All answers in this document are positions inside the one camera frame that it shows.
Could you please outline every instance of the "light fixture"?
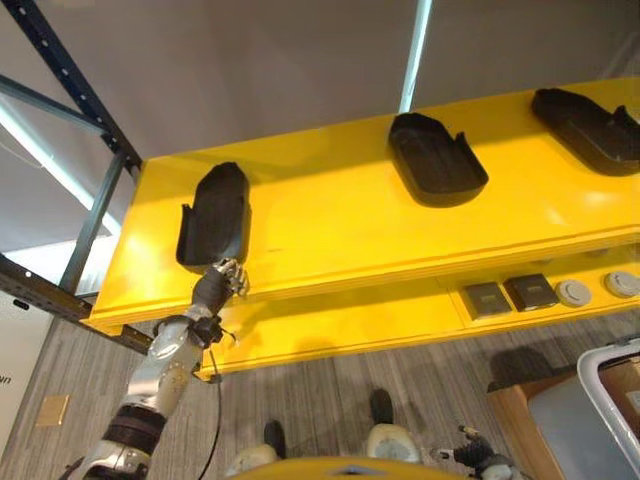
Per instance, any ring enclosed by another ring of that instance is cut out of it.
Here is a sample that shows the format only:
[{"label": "light fixture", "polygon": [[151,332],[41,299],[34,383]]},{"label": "light fixture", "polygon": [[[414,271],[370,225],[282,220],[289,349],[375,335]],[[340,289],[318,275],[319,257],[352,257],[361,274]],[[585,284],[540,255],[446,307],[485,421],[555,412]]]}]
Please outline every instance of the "light fixture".
[{"label": "light fixture", "polygon": [[409,59],[407,60],[407,70],[404,74],[404,84],[402,86],[402,96],[400,97],[398,113],[405,113],[411,109],[413,90],[416,87],[416,79],[418,78],[418,70],[420,69],[420,59],[422,58],[424,40],[427,36],[427,25],[429,24],[432,5],[432,0],[418,0],[416,21],[413,25],[411,49],[409,50]]},{"label": "light fixture", "polygon": [[[71,176],[64,168],[56,163],[52,154],[29,133],[29,128],[18,118],[15,110],[9,105],[6,99],[0,95],[0,125],[29,152],[29,154],[40,163],[50,174],[62,185],[71,195],[73,195],[83,207],[91,210],[93,196],[80,183]],[[122,229],[118,221],[109,213],[102,217],[102,224],[112,235],[120,235]]]}]

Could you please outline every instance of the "plastic container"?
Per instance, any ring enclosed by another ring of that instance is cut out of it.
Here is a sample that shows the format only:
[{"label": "plastic container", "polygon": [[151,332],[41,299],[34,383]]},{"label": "plastic container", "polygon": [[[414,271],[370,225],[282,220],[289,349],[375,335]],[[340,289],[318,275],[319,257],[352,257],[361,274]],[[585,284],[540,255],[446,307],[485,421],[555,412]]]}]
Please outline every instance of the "plastic container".
[{"label": "plastic container", "polygon": [[640,353],[640,339],[583,353],[578,375],[529,401],[566,480],[640,478],[640,444],[605,390],[598,367]]}]

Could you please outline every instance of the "yellow shelving unit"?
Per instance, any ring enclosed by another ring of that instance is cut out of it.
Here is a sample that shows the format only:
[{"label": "yellow shelving unit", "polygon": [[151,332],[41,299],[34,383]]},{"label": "yellow shelving unit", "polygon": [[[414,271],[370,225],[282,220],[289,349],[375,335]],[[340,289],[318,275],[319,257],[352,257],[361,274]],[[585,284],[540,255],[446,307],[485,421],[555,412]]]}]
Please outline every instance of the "yellow shelving unit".
[{"label": "yellow shelving unit", "polygon": [[[633,115],[639,86],[632,78],[565,88],[610,110],[624,103]],[[534,117],[532,97],[419,110],[452,133],[464,131],[490,177],[478,197],[451,208],[419,205],[405,189],[387,145],[391,115],[147,161],[87,323],[117,334],[123,324],[188,306],[198,274],[175,260],[181,204],[225,161],[237,162],[251,184],[252,290],[223,312],[240,345],[216,347],[222,370],[633,307],[600,292],[598,282],[607,268],[637,274],[639,176],[588,169]],[[611,249],[606,264],[584,255],[603,248]],[[556,260],[531,263],[548,259]],[[571,272],[600,293],[582,309],[470,320],[461,285],[530,270],[552,281]]]}]

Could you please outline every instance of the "metal shelving frame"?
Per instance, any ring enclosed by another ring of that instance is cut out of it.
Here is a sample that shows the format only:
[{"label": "metal shelving frame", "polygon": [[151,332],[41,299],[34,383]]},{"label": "metal shelving frame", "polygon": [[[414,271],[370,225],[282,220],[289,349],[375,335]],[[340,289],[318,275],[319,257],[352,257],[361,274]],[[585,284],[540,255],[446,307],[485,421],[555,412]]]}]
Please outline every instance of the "metal shelving frame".
[{"label": "metal shelving frame", "polygon": [[91,88],[35,2],[33,0],[1,1],[51,72],[76,103],[79,111],[1,74],[0,93],[99,134],[112,152],[113,158],[95,196],[91,210],[82,225],[75,249],[60,284],[55,285],[0,254],[0,290],[16,297],[14,303],[17,305],[24,307],[23,302],[26,302],[52,313],[55,318],[66,320],[145,354],[151,343],[151,338],[133,327],[126,325],[120,335],[107,336],[81,323],[80,320],[89,316],[92,305],[85,299],[76,296],[76,289],[89,257],[91,246],[100,229],[102,217],[107,211],[120,174],[123,169],[126,169],[136,181],[142,160],[100,101],[96,92]]}]

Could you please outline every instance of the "black square device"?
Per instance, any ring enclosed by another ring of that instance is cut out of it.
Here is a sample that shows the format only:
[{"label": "black square device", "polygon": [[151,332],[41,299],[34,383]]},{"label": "black square device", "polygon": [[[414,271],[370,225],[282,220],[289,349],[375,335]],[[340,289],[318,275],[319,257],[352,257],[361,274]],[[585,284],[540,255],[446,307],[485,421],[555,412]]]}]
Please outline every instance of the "black square device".
[{"label": "black square device", "polygon": [[509,313],[511,305],[495,282],[464,287],[465,303],[474,320],[501,313]]},{"label": "black square device", "polygon": [[541,273],[510,278],[504,282],[504,288],[519,312],[553,307],[559,301]]}]

